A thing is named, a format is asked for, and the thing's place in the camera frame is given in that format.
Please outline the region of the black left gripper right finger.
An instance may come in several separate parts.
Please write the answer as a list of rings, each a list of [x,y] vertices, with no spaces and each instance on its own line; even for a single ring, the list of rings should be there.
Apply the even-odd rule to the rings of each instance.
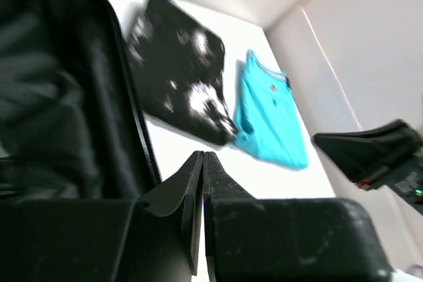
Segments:
[[[367,211],[350,199],[257,199],[203,161],[204,230],[212,281],[390,281]]]

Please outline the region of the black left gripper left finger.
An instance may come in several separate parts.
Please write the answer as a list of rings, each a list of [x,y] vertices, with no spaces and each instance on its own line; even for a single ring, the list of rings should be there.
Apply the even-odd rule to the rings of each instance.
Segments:
[[[198,271],[204,154],[108,214],[119,240],[110,281],[191,281]]]

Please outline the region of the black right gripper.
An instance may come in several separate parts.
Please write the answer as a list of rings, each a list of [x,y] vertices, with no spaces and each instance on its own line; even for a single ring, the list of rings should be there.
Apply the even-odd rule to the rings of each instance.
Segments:
[[[317,146],[361,190],[390,188],[422,215],[422,136],[404,120],[359,132],[317,133]]]

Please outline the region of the turquoise shorts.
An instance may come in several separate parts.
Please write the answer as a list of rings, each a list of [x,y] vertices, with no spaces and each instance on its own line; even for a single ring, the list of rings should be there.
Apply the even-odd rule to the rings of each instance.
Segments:
[[[292,170],[308,167],[289,78],[261,64],[253,50],[239,77],[233,122],[238,129],[233,143],[240,150]]]

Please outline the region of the black ribbed hard-shell suitcase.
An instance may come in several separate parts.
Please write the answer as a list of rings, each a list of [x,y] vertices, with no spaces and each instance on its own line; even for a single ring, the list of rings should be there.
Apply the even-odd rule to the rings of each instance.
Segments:
[[[160,176],[108,0],[1,0],[1,198],[137,198]]]

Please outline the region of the black white patterned garment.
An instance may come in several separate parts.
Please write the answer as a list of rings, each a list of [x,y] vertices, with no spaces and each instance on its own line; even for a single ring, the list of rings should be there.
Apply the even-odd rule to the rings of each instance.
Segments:
[[[214,145],[237,134],[223,95],[225,46],[171,0],[147,0],[128,32],[143,110]]]

